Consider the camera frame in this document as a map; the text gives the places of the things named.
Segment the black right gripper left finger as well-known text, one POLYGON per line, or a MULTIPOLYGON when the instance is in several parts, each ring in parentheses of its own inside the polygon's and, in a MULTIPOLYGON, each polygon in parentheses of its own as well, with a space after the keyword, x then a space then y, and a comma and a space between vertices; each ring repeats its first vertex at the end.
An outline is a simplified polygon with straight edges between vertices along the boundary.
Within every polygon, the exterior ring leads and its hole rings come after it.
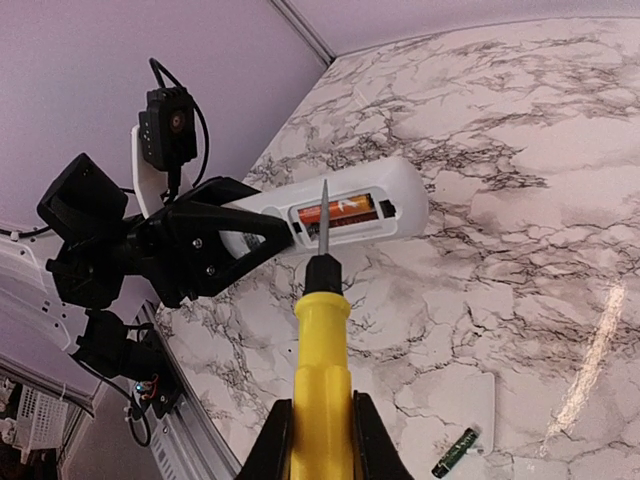
POLYGON ((293 401, 277 400, 239 472, 239 480, 290 478, 293 420, 293 401))

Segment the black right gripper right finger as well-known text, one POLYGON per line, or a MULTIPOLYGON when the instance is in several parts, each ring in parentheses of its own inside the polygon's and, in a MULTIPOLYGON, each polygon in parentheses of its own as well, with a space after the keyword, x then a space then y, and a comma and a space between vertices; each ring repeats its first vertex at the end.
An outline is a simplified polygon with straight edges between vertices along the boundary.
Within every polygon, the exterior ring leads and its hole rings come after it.
POLYGON ((371 398, 353 393, 354 478, 412 480, 371 398))

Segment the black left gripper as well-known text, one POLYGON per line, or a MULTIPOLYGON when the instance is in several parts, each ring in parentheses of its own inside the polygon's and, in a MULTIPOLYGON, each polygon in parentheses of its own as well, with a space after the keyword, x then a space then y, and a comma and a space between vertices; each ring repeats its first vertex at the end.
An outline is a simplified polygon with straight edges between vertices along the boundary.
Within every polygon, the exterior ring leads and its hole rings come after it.
POLYGON ((216 176, 149 218, 141 214, 122 218, 120 269, 147 279, 167 307, 216 296, 293 245, 286 221, 237 205, 259 193, 231 177, 216 176), (228 233, 253 234, 263 240, 239 255, 223 240, 228 233))

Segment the yellow black screwdriver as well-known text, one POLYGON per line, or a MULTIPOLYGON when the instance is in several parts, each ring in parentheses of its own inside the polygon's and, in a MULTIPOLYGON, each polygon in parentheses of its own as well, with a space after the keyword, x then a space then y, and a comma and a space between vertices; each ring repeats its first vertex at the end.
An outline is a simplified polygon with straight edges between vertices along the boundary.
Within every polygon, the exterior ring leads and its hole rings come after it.
POLYGON ((329 253, 329 194, 320 203, 318 251, 307 263, 294 379, 291 479, 352 479, 352 384, 347 360, 351 312, 341 263, 329 253))

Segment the green AAA battery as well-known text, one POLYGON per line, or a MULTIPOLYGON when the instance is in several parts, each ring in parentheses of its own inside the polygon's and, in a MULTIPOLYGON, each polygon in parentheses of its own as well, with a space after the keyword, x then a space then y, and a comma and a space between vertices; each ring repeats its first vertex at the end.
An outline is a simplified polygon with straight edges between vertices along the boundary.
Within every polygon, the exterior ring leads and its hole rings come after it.
POLYGON ((437 479, 442 479, 448 475, 453 467, 476 444, 480 432, 481 430, 477 427, 466 428, 462 435, 438 459, 431 470, 431 474, 437 479))

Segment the white battery cover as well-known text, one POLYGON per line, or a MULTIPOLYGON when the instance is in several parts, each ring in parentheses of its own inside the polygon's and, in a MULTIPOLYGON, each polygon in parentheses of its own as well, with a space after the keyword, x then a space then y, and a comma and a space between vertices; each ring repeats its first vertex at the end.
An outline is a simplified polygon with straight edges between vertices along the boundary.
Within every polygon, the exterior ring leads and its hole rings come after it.
POLYGON ((496 425, 494 374, 482 372, 455 380, 444 394, 442 413, 447 422, 471 428, 478 434, 472 452, 479 456, 491 454, 496 425))

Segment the orange AAA battery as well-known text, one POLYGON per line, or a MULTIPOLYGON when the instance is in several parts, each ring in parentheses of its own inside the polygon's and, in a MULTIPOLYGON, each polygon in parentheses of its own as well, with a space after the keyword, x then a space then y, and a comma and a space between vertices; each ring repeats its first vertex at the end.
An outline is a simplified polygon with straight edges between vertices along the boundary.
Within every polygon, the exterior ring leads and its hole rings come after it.
MULTIPOLYGON (((375 211, 373 199, 369 194, 331 201, 328 206, 330 220, 338 220, 375 211)), ((320 222, 321 212, 322 207, 314 205, 299 209, 298 216, 304 225, 311 225, 320 222)))

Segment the white remote control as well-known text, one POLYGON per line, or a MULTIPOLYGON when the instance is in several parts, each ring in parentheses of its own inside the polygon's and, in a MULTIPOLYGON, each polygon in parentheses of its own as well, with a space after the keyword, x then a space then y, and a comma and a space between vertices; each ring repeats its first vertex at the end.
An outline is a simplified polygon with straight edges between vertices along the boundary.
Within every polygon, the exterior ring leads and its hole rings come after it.
POLYGON ((407 238, 427 226, 429 201, 422 177, 399 157, 322 174, 228 206, 283 220, 293 237, 283 254, 310 254, 318 248, 324 187, 331 247, 407 238))

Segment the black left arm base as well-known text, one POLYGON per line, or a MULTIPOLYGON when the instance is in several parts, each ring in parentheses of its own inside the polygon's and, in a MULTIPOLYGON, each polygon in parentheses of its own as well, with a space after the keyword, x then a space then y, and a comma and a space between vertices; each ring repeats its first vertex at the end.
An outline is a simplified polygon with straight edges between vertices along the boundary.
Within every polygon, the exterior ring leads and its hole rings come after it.
POLYGON ((144 411, 151 408, 158 420, 172 411, 184 391, 161 336, 150 322, 129 328, 121 375, 135 382, 141 407, 144 411))

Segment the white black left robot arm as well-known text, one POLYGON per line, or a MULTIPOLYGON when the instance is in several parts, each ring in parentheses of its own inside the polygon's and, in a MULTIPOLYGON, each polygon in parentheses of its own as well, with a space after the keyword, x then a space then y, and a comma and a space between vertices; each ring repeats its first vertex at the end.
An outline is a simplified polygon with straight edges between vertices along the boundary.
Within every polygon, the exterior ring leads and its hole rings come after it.
POLYGON ((162 303, 214 297, 291 247, 287 222, 234 209, 257 190, 228 177, 212 178, 145 218, 128 217, 127 195, 86 154, 53 181, 37 213, 63 244, 45 263, 60 299, 84 308, 88 324, 72 357, 100 375, 166 381, 162 353, 130 339, 110 312, 127 276, 148 280, 162 303))

